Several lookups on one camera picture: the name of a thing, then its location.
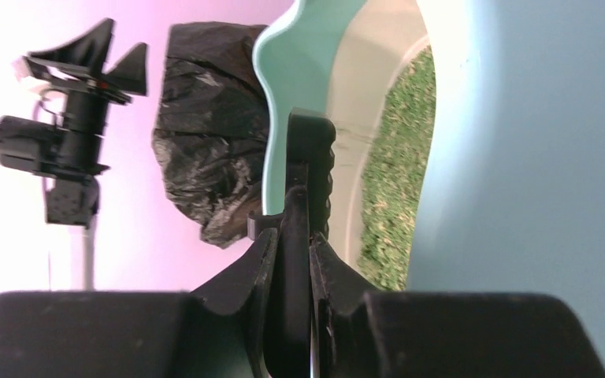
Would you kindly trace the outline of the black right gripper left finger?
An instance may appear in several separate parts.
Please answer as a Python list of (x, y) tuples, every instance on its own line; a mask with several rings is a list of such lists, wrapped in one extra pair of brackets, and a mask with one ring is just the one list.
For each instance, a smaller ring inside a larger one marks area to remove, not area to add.
[(265, 377), (265, 230), (194, 291), (0, 294), (0, 377)]

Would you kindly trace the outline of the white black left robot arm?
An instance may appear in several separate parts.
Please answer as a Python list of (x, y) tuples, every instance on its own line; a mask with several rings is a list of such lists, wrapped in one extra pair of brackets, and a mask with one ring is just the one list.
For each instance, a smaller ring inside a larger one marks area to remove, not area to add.
[(64, 101), (47, 123), (36, 116), (0, 119), (0, 165), (39, 177), (45, 222), (69, 230), (69, 246), (48, 254), (51, 290), (95, 289), (98, 177), (106, 171), (98, 159), (109, 107), (148, 92), (146, 43), (105, 70), (114, 25), (103, 19), (66, 44), (29, 52), (13, 64), (17, 81), (37, 97), (34, 114), (54, 98)]

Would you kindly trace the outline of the black litter scoop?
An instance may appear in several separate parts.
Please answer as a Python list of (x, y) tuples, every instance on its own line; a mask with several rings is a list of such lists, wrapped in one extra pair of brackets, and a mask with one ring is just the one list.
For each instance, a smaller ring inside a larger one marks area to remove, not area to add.
[(279, 237), (265, 315), (265, 367), (271, 377), (308, 377), (314, 312), (310, 244), (316, 234), (328, 235), (336, 129), (326, 115), (294, 108), (287, 131), (284, 209), (250, 214), (247, 230), (254, 238), (276, 228)]

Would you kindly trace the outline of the teal litter box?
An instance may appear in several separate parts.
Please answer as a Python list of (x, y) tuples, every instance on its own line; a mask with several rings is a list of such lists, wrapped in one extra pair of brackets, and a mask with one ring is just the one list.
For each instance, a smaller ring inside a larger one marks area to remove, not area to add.
[(605, 364), (605, 1), (420, 1), (436, 118), (412, 289), (538, 291)]

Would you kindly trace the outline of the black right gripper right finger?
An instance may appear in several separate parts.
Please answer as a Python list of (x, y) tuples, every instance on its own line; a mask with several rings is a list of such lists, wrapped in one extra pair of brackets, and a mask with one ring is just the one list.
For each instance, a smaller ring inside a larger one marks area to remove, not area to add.
[(581, 322), (533, 293), (381, 291), (310, 241), (319, 377), (605, 377)]

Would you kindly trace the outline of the bin with black bag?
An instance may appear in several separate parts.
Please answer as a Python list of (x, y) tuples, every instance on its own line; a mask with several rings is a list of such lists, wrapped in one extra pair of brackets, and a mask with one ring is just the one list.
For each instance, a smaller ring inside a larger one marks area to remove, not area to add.
[(225, 249), (261, 209), (269, 134), (265, 93), (252, 63), (261, 24), (173, 25), (152, 148), (168, 200)]

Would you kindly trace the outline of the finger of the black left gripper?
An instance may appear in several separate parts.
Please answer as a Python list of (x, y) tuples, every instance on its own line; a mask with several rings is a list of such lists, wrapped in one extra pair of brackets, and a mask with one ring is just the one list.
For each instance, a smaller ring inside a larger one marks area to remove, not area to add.
[(148, 45), (138, 43), (105, 74), (105, 81), (133, 95), (147, 96)]
[(28, 60), (73, 76), (99, 76), (112, 42), (114, 24), (113, 19), (105, 18), (62, 46), (30, 52)]

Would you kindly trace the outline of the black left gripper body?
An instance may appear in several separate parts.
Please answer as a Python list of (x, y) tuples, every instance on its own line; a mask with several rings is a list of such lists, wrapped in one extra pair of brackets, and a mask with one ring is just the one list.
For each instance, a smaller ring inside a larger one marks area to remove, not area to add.
[(34, 94), (43, 100), (62, 98), (72, 92), (80, 92), (98, 95), (109, 102), (119, 105), (126, 105), (132, 102), (131, 95), (119, 90), (105, 80), (100, 80), (97, 76), (73, 76), (59, 69), (47, 68), (51, 74), (51, 78), (49, 78), (50, 88), (42, 91), (40, 94)]

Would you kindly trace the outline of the green litter pellets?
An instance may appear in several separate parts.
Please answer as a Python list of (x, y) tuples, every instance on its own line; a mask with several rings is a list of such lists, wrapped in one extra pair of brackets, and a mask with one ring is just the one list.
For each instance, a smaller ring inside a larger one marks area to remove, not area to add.
[(408, 62), (388, 92), (362, 174), (358, 265), (381, 289), (405, 287), (435, 109), (436, 74), (432, 50), (426, 47)]

